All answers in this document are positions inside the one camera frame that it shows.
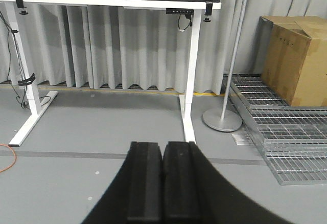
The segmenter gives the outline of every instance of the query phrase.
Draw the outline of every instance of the floor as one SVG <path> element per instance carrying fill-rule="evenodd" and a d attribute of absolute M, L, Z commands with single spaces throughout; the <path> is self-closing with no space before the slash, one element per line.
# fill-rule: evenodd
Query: floor
<path fill-rule="evenodd" d="M 40 96 L 47 93 L 43 87 Z M 59 88 L 59 94 L 20 148 L 17 163 L 0 173 L 0 223 L 79 224 L 108 187 L 131 141 L 183 141 L 175 94 Z M 201 119 L 222 97 L 195 96 L 197 144 L 232 184 L 294 223 L 325 223 L 327 185 L 280 186 L 254 146 L 237 145 Z M 0 85 L 0 143 L 29 116 Z M 12 157 L 0 147 L 0 168 Z"/>

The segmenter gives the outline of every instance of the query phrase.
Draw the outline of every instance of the gray curtain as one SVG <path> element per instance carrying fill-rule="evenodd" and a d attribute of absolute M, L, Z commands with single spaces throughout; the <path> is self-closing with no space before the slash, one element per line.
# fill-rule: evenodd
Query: gray curtain
<path fill-rule="evenodd" d="M 219 93 L 228 71 L 242 0 L 221 0 L 211 23 L 202 23 L 195 91 Z M 235 73 L 260 73 L 257 59 L 261 15 L 327 18 L 327 0 L 249 0 L 242 28 Z M 108 84 L 127 89 L 133 84 L 184 92 L 190 29 L 177 30 L 177 16 L 164 11 L 120 7 L 65 7 L 27 4 L 25 27 L 37 82 L 66 82 L 91 88 Z M 4 13 L 4 4 L 0 3 Z M 187 24 L 182 19 L 181 25 Z M 10 48 L 14 53 L 12 42 Z M 17 82 L 16 57 L 10 79 Z M 0 82 L 9 67 L 7 31 L 0 25 Z"/>

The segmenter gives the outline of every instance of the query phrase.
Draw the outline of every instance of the cardboard box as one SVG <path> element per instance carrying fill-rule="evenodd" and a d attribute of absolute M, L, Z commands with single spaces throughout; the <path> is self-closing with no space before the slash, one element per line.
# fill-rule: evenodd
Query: cardboard box
<path fill-rule="evenodd" d="M 327 20 L 273 17 L 262 80 L 291 106 L 327 106 Z"/>

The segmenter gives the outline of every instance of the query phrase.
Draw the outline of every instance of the cable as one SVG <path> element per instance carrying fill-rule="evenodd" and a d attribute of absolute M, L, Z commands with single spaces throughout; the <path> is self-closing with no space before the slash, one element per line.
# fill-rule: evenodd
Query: cable
<path fill-rule="evenodd" d="M 11 51 L 10 51 L 10 46 L 9 46 L 9 35 L 10 35 L 10 32 L 12 34 L 12 37 L 13 37 L 13 41 L 14 41 L 14 44 L 15 44 L 15 48 L 16 48 L 16 51 L 17 51 L 17 57 L 18 57 L 18 65 L 19 65 L 19 71 L 20 71 L 20 74 L 21 74 L 21 77 L 22 77 L 22 80 L 25 80 L 26 79 L 26 76 L 25 76 L 25 72 L 24 72 L 24 69 L 22 67 L 22 62 L 21 62 L 21 55 L 20 55 L 20 51 L 19 51 L 19 47 L 18 47 L 18 43 L 17 43 L 17 39 L 16 39 L 16 36 L 15 36 L 15 33 L 13 31 L 13 29 L 11 28 L 11 26 L 9 25 L 9 23 L 6 21 L 4 15 L 2 14 L 2 12 L 0 11 L 0 21 L 2 21 L 4 24 L 5 24 L 5 27 L 7 28 L 8 30 L 8 35 L 7 35 L 7 45 L 8 45 L 8 52 L 9 52 L 9 69 L 8 69 L 8 73 L 7 73 L 7 81 L 9 81 L 9 75 L 10 75 L 10 70 L 11 70 Z M 14 88 L 14 86 L 12 85 L 12 82 L 10 83 L 12 89 L 14 90 L 14 92 L 16 93 L 16 101 L 18 102 L 18 104 L 20 105 L 20 107 L 22 109 L 25 109 L 27 108 L 27 102 L 25 101 L 25 97 L 26 97 L 26 87 L 24 88 L 24 95 L 22 97 L 22 100 L 20 101 L 20 95 L 19 93 L 16 91 L 16 89 Z"/>
<path fill-rule="evenodd" d="M 51 101 L 51 97 L 50 96 L 42 96 L 42 97 L 40 97 L 40 99 L 42 99 L 42 98 L 49 98 L 49 100 L 46 103 L 44 103 L 42 106 L 48 104 Z"/>
<path fill-rule="evenodd" d="M 192 20 L 190 19 L 190 22 L 189 22 L 188 26 L 186 26 L 184 29 L 181 29 L 181 27 L 180 27 L 180 25 L 179 25 L 180 17 L 181 17 L 181 16 L 182 16 L 182 15 L 180 14 L 179 17 L 178 17 L 178 22 L 177 22 L 178 29 L 179 29 L 180 31 L 185 31 L 185 30 L 186 30 L 186 29 L 191 25 Z"/>
<path fill-rule="evenodd" d="M 0 170 L 0 173 L 10 169 L 12 166 L 14 166 L 14 164 L 16 163 L 16 160 L 17 160 L 17 155 L 16 155 L 16 152 L 8 145 L 5 145 L 5 144 L 0 144 L 0 146 L 4 146 L 4 147 L 7 147 L 9 150 L 12 151 L 12 154 L 14 155 L 14 161 L 11 163 L 11 165 L 9 165 L 8 167 Z"/>

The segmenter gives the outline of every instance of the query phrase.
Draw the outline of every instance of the floor lamp pole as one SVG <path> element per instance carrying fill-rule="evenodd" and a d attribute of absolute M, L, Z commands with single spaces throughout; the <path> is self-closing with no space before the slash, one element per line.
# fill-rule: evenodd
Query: floor lamp pole
<path fill-rule="evenodd" d="M 232 76 L 233 76 L 235 60 L 236 60 L 236 56 L 237 56 L 237 50 L 238 50 L 239 41 L 240 41 L 241 32 L 242 32 L 242 26 L 243 26 L 247 1 L 248 0 L 242 1 L 240 20 L 239 20 L 238 27 L 237 27 L 234 49 L 233 49 L 233 54 L 232 54 L 232 58 L 231 58 L 231 62 L 230 62 L 230 68 L 229 68 L 228 80 L 227 80 L 227 85 L 226 85 L 226 92 L 225 92 L 225 97 L 224 97 L 223 108 L 222 109 L 219 109 L 219 108 L 210 109 L 210 110 L 207 110 L 203 114 L 203 120 L 206 123 L 206 125 L 208 125 L 209 127 L 213 128 L 215 130 L 218 130 L 218 131 L 233 132 L 235 130 L 238 130 L 242 126 L 242 119 L 236 113 L 234 113 L 230 110 L 227 110 L 227 103 L 228 103 L 229 90 L 230 90 L 230 84 L 231 84 L 231 80 L 232 80 Z"/>

